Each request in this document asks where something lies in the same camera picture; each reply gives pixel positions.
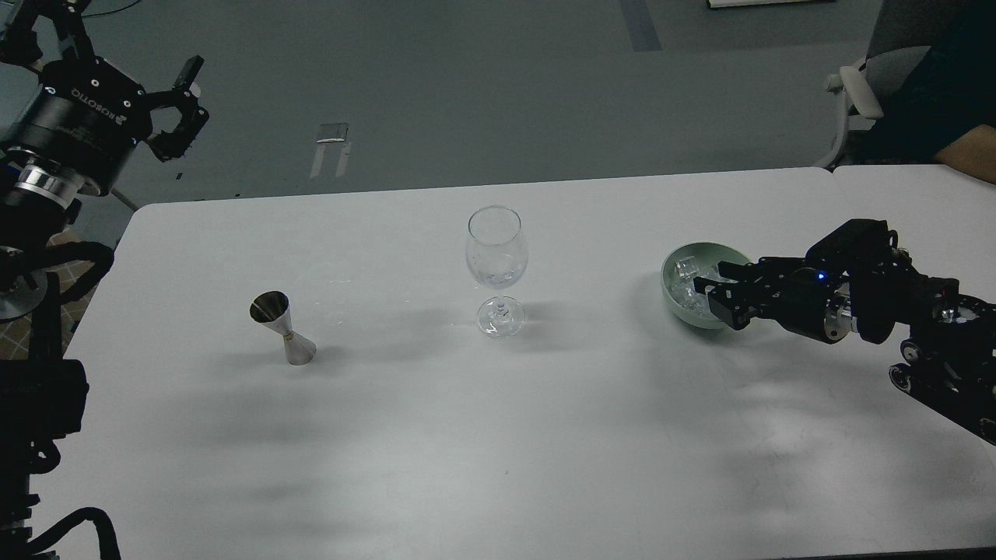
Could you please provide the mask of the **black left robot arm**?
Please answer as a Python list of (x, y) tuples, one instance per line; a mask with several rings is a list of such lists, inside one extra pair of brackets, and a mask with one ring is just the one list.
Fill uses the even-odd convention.
[(114, 252), (96, 242), (52, 245), (82, 207), (109, 196), (136, 148), (179, 159), (209, 121), (188, 59), (174, 84), (149, 91), (99, 56), (86, 32), (86, 1), (13, 1), (2, 21), (2, 63), (25, 68), (38, 88), (2, 132), (2, 323), (30, 320), (27, 355), (2, 361), (2, 557), (56, 559), (56, 545), (83, 523), (97, 556), (121, 557), (106, 511), (84, 507), (38, 535), (33, 476), (59, 467), (60, 439), (82, 428), (89, 383), (65, 358), (61, 312), (110, 272)]

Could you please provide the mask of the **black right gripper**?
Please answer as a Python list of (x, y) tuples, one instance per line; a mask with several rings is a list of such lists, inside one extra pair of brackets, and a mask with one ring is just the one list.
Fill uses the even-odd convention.
[(694, 277), (693, 289), (707, 296), (712, 315), (734, 331), (759, 319), (822, 343), (854, 332), (846, 275), (800, 257), (765, 257), (756, 264), (721, 260), (716, 270), (720, 277)]

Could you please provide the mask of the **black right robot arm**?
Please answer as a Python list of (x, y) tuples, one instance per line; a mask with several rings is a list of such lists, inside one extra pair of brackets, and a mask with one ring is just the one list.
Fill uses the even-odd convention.
[(893, 386), (994, 442), (994, 305), (962, 294), (954, 278), (918, 272), (886, 221), (852, 219), (803, 257), (722, 260), (717, 273), (693, 289), (736, 331), (764, 319), (830, 345), (851, 333), (878, 345), (907, 326)]

